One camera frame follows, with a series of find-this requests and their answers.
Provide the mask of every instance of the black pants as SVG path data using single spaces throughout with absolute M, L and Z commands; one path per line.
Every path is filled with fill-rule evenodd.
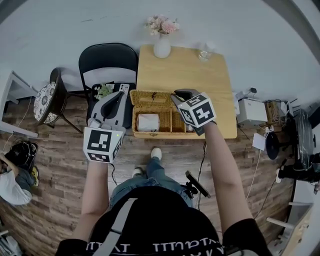
M 280 179 L 288 178 L 313 183 L 320 180 L 320 172 L 315 172 L 313 168 L 309 170 L 294 170 L 293 165 L 287 165 L 283 170 L 279 170 L 278 177 Z

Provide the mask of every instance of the vase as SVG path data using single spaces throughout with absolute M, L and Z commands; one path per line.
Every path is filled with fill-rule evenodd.
M 153 46 L 153 53 L 158 58 L 166 58 L 171 52 L 168 34 L 160 34 L 159 40 Z

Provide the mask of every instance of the chair backrest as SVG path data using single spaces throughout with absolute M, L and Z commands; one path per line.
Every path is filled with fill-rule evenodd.
M 101 68 L 132 70 L 137 80 L 138 55 L 130 46 L 119 42 L 95 44 L 86 48 L 79 57 L 79 71 L 85 92 L 90 87 L 85 83 L 84 73 Z

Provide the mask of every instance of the jeans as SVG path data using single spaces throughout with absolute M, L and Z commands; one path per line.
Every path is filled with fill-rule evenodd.
M 186 188 L 174 179 L 165 175 L 165 169 L 160 165 L 158 157 L 154 156 L 146 166 L 146 174 L 136 174 L 134 177 L 119 184 L 112 192 L 111 209 L 123 196 L 138 187 L 159 186 L 178 193 L 189 207 L 193 207 L 192 199 L 187 195 Z
M 35 184 L 36 180 L 27 170 L 19 168 L 19 174 L 15 178 L 15 181 L 20 188 L 31 193 L 31 186 Z

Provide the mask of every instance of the floral seat cushion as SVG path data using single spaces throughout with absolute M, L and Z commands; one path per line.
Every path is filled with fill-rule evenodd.
M 56 89 L 56 83 L 52 82 L 43 87 L 37 94 L 34 100 L 33 113 L 37 121 L 41 119 L 43 114 L 46 112 L 49 102 L 54 95 Z M 44 124 L 49 124 L 59 117 L 56 114 L 49 113 L 44 121 Z

